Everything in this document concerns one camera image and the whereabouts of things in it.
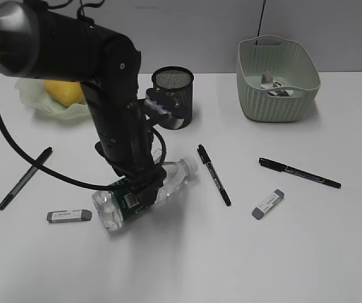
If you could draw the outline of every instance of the white table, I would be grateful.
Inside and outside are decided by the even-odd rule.
[[[323,73],[317,110],[303,122],[243,115],[235,74],[198,74],[195,118],[161,128],[169,160],[203,143],[232,201],[207,169],[182,197],[120,236],[104,230],[91,191],[42,172],[0,211],[0,303],[362,302],[362,73]],[[77,179],[118,179],[94,151],[90,120],[71,125],[25,108],[0,75],[0,108],[17,142]],[[140,97],[150,86],[140,76]],[[342,189],[261,167],[259,157],[339,181]],[[29,165],[0,134],[0,201]],[[251,212],[274,189],[285,199],[261,221]],[[91,222],[49,225],[49,211],[92,210]]]

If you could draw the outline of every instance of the mesh pen holder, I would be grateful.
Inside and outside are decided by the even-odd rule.
[[[152,75],[155,89],[172,96],[175,102],[188,109],[188,113],[180,127],[174,128],[172,121],[161,122],[160,126],[166,129],[181,129],[190,124],[193,109],[193,80],[194,76],[191,71],[178,66],[160,68]]]

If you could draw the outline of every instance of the light green basket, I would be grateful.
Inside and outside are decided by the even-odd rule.
[[[275,40],[279,45],[255,45]],[[282,87],[264,90],[262,74],[270,71]],[[246,117],[262,122],[293,122],[301,119],[320,89],[320,77],[305,48],[292,40],[264,35],[244,40],[238,47],[237,85]],[[291,97],[268,92],[292,90]]]

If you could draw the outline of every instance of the yellow fruit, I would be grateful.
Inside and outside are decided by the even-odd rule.
[[[45,81],[47,93],[65,106],[80,103],[84,94],[81,85],[77,82]]]

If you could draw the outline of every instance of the water bottle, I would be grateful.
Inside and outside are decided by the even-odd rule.
[[[164,185],[158,190],[154,207],[164,204],[171,195],[180,191],[185,184],[185,179],[198,171],[198,164],[192,157],[185,157],[179,162],[164,162],[162,168],[166,170],[167,177]],[[127,188],[97,191],[92,195],[92,201],[100,219],[110,231],[120,229],[129,218],[149,209],[141,205]]]

